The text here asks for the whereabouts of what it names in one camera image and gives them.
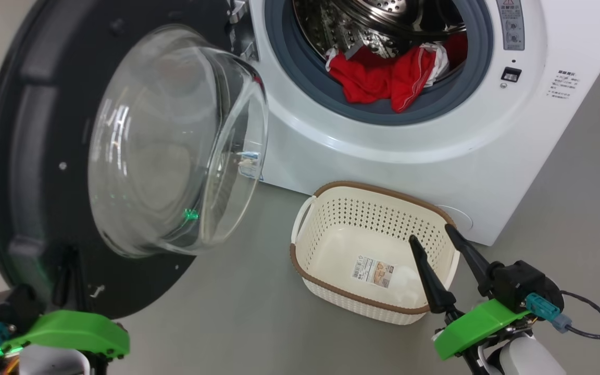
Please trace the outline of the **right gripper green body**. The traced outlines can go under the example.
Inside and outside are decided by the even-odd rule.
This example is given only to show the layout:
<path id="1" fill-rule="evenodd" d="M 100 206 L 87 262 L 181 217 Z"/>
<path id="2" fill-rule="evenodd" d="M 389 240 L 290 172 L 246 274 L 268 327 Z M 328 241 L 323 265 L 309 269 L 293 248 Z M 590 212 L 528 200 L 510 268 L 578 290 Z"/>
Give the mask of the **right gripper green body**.
<path id="1" fill-rule="evenodd" d="M 467 313 L 455 307 L 454 298 L 434 299 L 433 312 L 445 314 L 446 326 L 434 338 L 441 360 L 460 357 L 467 363 L 485 363 L 486 347 L 529 331 L 533 325 L 528 311 L 514 313 L 495 299 Z"/>

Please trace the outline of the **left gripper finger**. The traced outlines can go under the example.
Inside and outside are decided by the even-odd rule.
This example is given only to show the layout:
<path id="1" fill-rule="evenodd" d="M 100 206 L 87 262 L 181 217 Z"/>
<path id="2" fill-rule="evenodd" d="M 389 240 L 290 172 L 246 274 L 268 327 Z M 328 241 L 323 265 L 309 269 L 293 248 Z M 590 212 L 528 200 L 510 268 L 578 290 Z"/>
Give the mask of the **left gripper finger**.
<path id="1" fill-rule="evenodd" d="M 70 288 L 70 251 L 66 250 L 62 254 L 60 266 L 58 268 L 57 279 L 53 285 L 53 304 L 62 308 L 68 300 Z"/>
<path id="2" fill-rule="evenodd" d="M 83 285 L 81 258 L 79 251 L 76 249 L 70 249 L 70 269 L 74 309 L 76 311 L 86 311 L 85 288 Z"/>

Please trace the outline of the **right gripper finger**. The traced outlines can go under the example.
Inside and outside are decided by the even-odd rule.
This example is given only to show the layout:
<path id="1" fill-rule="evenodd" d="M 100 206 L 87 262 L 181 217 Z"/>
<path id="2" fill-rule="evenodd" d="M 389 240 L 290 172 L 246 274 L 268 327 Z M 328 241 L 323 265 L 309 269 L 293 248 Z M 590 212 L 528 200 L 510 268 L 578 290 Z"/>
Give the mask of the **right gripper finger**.
<path id="1" fill-rule="evenodd" d="M 427 304 L 433 314 L 452 314 L 456 311 L 455 296 L 444 287 L 427 261 L 427 253 L 415 235 L 409 238 L 415 264 L 426 295 Z"/>
<path id="2" fill-rule="evenodd" d="M 483 297 L 492 297 L 490 262 L 452 224 L 445 224 L 445 231 L 457 251 L 462 254 L 477 282 L 477 290 Z"/>

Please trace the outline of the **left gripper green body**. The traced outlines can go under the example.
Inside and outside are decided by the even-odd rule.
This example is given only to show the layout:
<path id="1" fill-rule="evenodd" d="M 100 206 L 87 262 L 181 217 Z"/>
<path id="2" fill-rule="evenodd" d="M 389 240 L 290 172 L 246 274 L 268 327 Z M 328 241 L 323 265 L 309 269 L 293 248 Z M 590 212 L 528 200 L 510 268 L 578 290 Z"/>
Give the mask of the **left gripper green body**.
<path id="1" fill-rule="evenodd" d="M 0 345 L 0 352 L 21 351 L 36 345 L 74 349 L 101 355 L 107 360 L 130 354 L 129 333 L 100 314 L 60 309 L 40 316 L 23 334 Z"/>

